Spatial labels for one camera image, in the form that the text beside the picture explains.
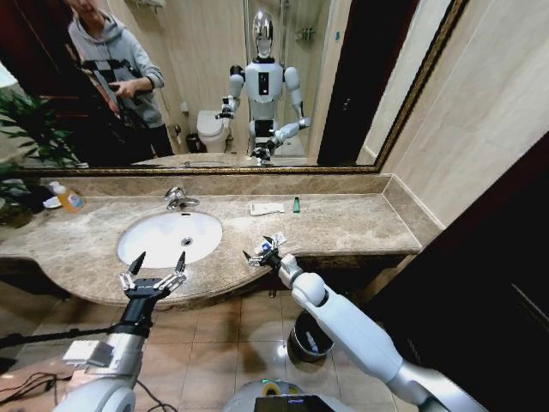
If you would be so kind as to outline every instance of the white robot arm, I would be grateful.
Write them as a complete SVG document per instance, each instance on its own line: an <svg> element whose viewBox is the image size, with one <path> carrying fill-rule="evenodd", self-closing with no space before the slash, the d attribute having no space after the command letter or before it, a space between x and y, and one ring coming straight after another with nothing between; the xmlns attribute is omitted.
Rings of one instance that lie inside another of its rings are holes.
<svg viewBox="0 0 549 412"><path fill-rule="evenodd" d="M130 299L120 321L112 326L105 342L74 341L63 360L85 366L91 380L77 387L54 412L132 412L136 406L133 387L142 366L142 347L148 337L151 315L164 299L185 280L185 253L175 270L163 279L134 279L145 252L120 274L124 293Z"/></svg>
<svg viewBox="0 0 549 412"><path fill-rule="evenodd" d="M311 126L311 118L306 118L303 115L303 99L301 98L301 89L299 88L299 74L295 67L288 67L284 71L284 82L292 100L293 110L298 115L298 121L286 124L274 132L274 136L270 139L271 144L267 144L269 151L280 147L284 141L297 135L301 129Z"/></svg>
<svg viewBox="0 0 549 412"><path fill-rule="evenodd" d="M358 307L324 284L315 273L304 273L296 258L278 256L270 244L257 257L244 253L251 265L269 265L292 290L292 297L310 313L318 326L364 372L381 379L401 399L424 411L486 411L463 389L441 373L403 360L389 335Z"/></svg>
<svg viewBox="0 0 549 412"><path fill-rule="evenodd" d="M229 76L229 92L227 97L223 98L221 113L215 118L234 118L238 106L240 105L240 93L244 87L245 74L242 68L238 65L231 67L231 75Z"/></svg>

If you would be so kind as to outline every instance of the white sink basin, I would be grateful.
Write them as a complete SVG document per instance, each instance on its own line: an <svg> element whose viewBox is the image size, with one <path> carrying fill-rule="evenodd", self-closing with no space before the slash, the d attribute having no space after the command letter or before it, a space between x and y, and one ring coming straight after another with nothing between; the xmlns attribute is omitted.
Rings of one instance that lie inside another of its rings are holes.
<svg viewBox="0 0 549 412"><path fill-rule="evenodd" d="M185 262L205 258L221 242L221 223L202 213L152 216L130 227L118 242L118 257L131 264L144 251L143 268L172 268L185 251Z"/></svg>

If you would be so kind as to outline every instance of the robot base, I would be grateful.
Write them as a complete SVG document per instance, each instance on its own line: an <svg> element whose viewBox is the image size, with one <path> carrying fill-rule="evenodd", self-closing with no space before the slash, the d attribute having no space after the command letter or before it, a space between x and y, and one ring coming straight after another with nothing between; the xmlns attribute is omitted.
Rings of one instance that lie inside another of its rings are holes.
<svg viewBox="0 0 549 412"><path fill-rule="evenodd" d="M315 412L353 412L333 397L312 395L283 380L263 379L240 388L223 412L268 412L270 410L310 410Z"/></svg>

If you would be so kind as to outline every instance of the small bottle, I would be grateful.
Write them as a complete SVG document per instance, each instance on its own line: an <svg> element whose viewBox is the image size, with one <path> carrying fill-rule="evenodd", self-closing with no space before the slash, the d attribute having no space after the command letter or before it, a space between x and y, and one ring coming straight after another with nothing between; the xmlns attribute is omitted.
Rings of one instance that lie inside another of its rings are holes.
<svg viewBox="0 0 549 412"><path fill-rule="evenodd" d="M60 185L59 182L51 182L50 186L65 210L76 213L84 206L82 197L71 189L67 189L65 186Z"/></svg>

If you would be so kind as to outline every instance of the toilet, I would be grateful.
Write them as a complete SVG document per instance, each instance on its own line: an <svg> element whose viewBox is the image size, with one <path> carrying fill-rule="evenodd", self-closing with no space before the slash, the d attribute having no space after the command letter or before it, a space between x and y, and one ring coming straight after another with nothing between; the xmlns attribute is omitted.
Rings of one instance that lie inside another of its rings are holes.
<svg viewBox="0 0 549 412"><path fill-rule="evenodd" d="M229 119L215 118L219 111L201 110L198 112L196 129L198 138L206 146L208 153L224 153L229 136Z"/></svg>

